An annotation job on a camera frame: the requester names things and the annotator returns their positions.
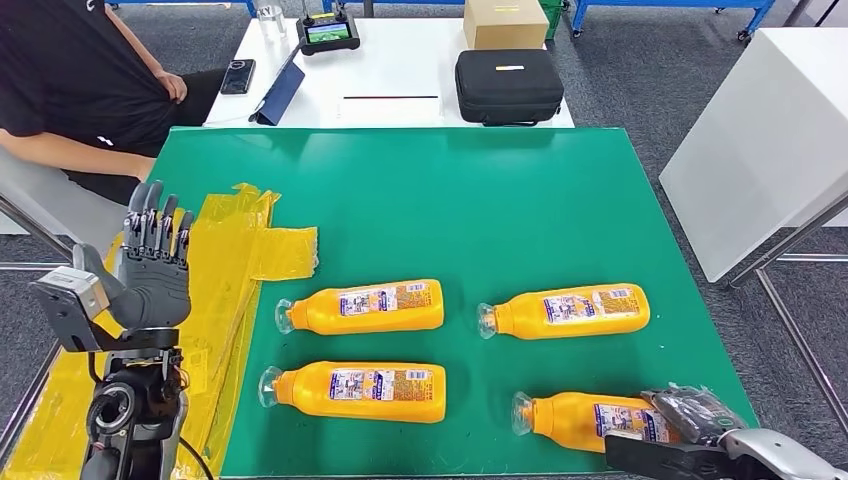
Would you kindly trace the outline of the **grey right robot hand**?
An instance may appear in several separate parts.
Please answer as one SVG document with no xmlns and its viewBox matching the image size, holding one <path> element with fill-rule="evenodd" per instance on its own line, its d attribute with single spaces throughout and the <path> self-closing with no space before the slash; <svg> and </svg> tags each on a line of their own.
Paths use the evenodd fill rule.
<svg viewBox="0 0 848 480">
<path fill-rule="evenodd" d="M 687 443 L 717 446 L 726 433 L 748 427 L 736 412 L 703 386 L 670 383 L 664 389 L 643 390 L 640 395 Z"/>
</svg>

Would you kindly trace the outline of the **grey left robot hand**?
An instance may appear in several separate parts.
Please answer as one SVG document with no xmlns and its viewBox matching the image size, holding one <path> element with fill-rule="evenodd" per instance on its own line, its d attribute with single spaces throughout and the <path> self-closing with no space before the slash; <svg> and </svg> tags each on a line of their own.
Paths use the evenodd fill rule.
<svg viewBox="0 0 848 480">
<path fill-rule="evenodd" d="M 89 244 L 73 247 L 73 267 L 95 275 L 123 328 L 175 328 L 191 311 L 188 249 L 194 214 L 175 219 L 178 196 L 162 200 L 161 181 L 142 182 L 131 195 L 123 240 L 111 273 Z"/>
</svg>

